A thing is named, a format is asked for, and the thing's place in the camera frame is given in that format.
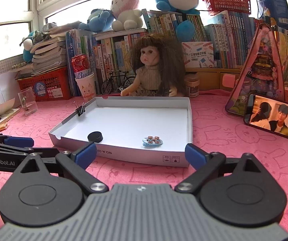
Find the black round cap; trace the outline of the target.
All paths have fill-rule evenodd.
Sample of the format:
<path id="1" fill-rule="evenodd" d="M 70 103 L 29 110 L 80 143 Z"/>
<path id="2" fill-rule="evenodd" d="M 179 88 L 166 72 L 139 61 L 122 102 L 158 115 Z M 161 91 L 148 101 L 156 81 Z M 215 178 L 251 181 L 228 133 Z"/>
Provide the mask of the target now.
<path id="1" fill-rule="evenodd" d="M 89 142 L 100 143 L 103 140 L 103 135 L 99 131 L 94 131 L 87 136 L 87 139 Z"/>

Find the blue bear hair clip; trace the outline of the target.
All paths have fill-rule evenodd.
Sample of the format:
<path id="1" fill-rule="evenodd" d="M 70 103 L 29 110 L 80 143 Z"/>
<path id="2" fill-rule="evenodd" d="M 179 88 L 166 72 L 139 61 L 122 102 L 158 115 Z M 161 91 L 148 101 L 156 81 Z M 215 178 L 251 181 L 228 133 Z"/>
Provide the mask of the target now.
<path id="1" fill-rule="evenodd" d="M 142 140 L 143 146 L 156 147 L 163 144 L 162 139 L 159 136 L 147 136 Z"/>

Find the clear acrylic block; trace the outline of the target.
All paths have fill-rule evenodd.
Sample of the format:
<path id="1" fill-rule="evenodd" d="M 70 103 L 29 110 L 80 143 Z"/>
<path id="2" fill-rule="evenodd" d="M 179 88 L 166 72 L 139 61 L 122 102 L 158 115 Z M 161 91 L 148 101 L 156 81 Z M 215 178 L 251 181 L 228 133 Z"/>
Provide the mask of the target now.
<path id="1" fill-rule="evenodd" d="M 31 87 L 21 90 L 18 93 L 18 96 L 25 116 L 29 116 L 38 111 L 35 96 Z"/>

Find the black binder clip on tray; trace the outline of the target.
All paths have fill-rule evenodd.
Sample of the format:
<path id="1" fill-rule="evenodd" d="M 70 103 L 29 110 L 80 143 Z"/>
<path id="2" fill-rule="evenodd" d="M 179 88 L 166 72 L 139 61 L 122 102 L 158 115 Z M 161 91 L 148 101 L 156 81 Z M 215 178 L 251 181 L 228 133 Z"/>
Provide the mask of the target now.
<path id="1" fill-rule="evenodd" d="M 85 112 L 85 108 L 86 108 L 85 103 L 83 102 L 80 106 L 77 105 L 75 101 L 73 103 L 75 104 L 75 107 L 76 107 L 75 111 L 77 112 L 77 115 L 78 116 L 83 115 Z"/>

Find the white cardboard box tray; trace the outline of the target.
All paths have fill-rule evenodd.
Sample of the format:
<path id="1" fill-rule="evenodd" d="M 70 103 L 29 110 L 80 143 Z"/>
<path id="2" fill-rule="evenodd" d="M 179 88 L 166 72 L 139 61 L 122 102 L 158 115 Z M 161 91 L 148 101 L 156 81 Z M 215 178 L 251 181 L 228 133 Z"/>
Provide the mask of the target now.
<path id="1" fill-rule="evenodd" d="M 185 147 L 193 141 L 192 109 L 187 97 L 96 97 L 49 131 L 52 143 L 75 151 L 94 131 L 100 157 L 147 165 L 188 167 Z M 143 138 L 159 136 L 163 144 L 143 146 Z"/>

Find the red plastic crate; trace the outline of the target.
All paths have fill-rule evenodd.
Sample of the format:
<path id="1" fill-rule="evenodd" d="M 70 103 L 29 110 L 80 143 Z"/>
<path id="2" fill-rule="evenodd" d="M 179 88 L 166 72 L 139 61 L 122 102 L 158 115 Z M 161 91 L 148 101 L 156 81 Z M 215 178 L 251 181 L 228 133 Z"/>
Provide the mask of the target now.
<path id="1" fill-rule="evenodd" d="M 21 90 L 32 89 L 36 102 L 71 98 L 67 67 L 56 68 L 32 77 L 19 78 L 17 82 Z"/>

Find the white cat paper cup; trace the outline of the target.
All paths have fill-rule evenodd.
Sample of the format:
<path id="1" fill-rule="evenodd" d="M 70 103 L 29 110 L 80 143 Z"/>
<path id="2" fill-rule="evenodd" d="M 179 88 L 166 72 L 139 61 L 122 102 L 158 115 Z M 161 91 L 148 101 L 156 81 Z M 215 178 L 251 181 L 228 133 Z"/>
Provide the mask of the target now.
<path id="1" fill-rule="evenodd" d="M 75 79 L 80 89 L 81 95 L 85 101 L 89 101 L 96 97 L 96 85 L 94 73 L 84 77 Z"/>

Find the small brown jar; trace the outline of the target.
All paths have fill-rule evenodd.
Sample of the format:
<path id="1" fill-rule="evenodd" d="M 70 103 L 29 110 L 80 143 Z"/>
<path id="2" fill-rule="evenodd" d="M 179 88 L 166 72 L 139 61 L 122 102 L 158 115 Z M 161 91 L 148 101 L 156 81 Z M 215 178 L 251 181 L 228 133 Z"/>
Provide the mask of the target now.
<path id="1" fill-rule="evenodd" d="M 197 97 L 199 95 L 200 80 L 198 74 L 185 75 L 186 94 L 190 98 Z"/>

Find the blue white plush left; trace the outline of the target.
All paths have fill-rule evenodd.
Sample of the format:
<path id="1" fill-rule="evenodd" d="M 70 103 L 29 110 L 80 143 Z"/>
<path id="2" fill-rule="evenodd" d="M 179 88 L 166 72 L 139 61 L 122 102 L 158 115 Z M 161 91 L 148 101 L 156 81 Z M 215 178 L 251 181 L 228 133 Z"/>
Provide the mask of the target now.
<path id="1" fill-rule="evenodd" d="M 22 39 L 22 42 L 19 44 L 20 46 L 23 45 L 23 59 L 26 63 L 30 63 L 33 54 L 30 52 L 33 45 L 40 42 L 43 38 L 43 35 L 40 31 L 33 31 L 29 33 L 29 35 L 26 38 Z"/>

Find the stack of grey books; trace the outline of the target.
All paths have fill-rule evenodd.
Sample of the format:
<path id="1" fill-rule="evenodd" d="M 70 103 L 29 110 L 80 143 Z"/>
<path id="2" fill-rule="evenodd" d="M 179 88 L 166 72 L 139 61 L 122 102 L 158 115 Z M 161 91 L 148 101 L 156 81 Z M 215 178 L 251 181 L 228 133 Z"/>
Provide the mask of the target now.
<path id="1" fill-rule="evenodd" d="M 32 75 L 41 74 L 57 67 L 66 66 L 66 33 L 75 29 L 79 21 L 69 23 L 63 26 L 57 26 L 54 22 L 45 24 L 39 30 L 43 39 L 33 45 L 31 53 L 33 58 L 30 62 L 32 65 Z"/>

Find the black miniature bicycle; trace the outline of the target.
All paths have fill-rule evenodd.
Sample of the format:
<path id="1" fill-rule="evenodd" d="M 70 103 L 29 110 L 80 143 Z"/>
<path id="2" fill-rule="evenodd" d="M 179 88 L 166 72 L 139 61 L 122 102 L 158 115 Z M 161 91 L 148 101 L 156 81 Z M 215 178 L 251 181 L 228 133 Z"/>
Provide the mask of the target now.
<path id="1" fill-rule="evenodd" d="M 103 81 L 101 85 L 101 93 L 109 95 L 117 90 L 122 91 L 132 85 L 135 80 L 135 75 L 130 75 L 129 71 L 111 71 L 109 78 Z"/>

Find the smartphone playing video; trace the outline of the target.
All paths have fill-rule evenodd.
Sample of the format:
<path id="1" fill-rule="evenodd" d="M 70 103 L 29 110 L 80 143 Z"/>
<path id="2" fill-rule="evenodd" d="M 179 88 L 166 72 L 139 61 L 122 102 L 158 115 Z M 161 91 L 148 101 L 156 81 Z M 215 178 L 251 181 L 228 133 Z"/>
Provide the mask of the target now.
<path id="1" fill-rule="evenodd" d="M 243 121 L 248 126 L 288 138 L 288 103 L 250 94 Z"/>

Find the red beer can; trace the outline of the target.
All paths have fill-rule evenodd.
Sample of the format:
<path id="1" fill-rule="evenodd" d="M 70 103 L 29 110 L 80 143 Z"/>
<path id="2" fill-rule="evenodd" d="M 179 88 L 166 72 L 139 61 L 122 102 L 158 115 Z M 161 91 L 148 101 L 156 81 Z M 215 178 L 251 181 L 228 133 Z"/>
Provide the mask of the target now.
<path id="1" fill-rule="evenodd" d="M 92 74 L 90 63 L 85 54 L 76 55 L 71 59 L 75 78 L 82 79 Z"/>

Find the pink triangular toy house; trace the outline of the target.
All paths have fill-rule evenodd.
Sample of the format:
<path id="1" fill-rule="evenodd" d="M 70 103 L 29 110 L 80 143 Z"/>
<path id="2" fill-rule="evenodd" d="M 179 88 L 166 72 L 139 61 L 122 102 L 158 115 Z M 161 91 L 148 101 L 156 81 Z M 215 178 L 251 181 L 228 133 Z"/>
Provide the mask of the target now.
<path id="1" fill-rule="evenodd" d="M 243 116 L 250 94 L 285 101 L 279 50 L 274 32 L 267 23 L 259 24 L 256 29 L 247 59 L 225 105 L 226 112 Z"/>

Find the label printer box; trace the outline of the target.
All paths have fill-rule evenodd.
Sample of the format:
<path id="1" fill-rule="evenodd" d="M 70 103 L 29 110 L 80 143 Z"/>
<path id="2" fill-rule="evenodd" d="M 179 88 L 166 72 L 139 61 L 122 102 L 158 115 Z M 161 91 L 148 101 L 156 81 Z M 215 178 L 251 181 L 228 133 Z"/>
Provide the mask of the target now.
<path id="1" fill-rule="evenodd" d="M 203 42 L 182 42 L 184 52 L 185 68 L 213 68 L 213 43 Z"/>

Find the brown haired doll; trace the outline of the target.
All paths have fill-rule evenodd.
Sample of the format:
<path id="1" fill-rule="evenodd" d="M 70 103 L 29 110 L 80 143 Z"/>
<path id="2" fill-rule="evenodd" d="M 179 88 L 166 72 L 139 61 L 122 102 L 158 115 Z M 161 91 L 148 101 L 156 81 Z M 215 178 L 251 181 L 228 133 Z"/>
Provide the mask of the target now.
<path id="1" fill-rule="evenodd" d="M 133 45 L 129 63 L 135 79 L 120 92 L 121 96 L 186 95 L 183 48 L 177 40 L 147 34 Z"/>

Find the blue bear plush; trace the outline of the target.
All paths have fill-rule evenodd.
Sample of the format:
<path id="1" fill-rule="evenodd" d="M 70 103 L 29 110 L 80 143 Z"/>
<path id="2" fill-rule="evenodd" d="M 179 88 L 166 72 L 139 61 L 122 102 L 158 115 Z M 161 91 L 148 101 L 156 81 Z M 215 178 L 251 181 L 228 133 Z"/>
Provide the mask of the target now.
<path id="1" fill-rule="evenodd" d="M 112 11 L 105 9 L 94 9 L 87 19 L 87 23 L 80 23 L 79 29 L 100 33 L 108 31 L 115 19 Z"/>

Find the red basket on books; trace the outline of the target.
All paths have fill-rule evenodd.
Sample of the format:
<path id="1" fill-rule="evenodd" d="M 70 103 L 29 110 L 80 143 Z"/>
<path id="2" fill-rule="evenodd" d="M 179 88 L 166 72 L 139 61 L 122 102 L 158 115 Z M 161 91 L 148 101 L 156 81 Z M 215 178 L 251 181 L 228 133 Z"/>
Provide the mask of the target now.
<path id="1" fill-rule="evenodd" d="M 203 2 L 210 15 L 216 15 L 225 10 L 251 14 L 251 0 L 203 0 Z"/>

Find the pink white bunny plush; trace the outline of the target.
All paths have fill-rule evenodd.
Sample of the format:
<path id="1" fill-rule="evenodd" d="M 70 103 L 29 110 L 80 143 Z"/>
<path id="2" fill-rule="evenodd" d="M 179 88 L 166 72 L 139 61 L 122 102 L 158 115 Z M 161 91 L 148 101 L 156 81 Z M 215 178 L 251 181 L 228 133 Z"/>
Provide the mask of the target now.
<path id="1" fill-rule="evenodd" d="M 139 0 L 112 0 L 111 11 L 115 17 L 111 27 L 115 32 L 142 28 L 142 11 L 137 9 Z"/>

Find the blue paper bag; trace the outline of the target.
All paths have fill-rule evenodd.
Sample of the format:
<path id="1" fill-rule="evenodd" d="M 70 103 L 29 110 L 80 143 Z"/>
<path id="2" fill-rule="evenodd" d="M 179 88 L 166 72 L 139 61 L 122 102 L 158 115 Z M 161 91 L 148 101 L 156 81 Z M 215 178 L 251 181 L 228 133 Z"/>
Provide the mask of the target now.
<path id="1" fill-rule="evenodd" d="M 286 0 L 256 0 L 259 17 L 272 26 L 288 30 L 288 4 Z"/>

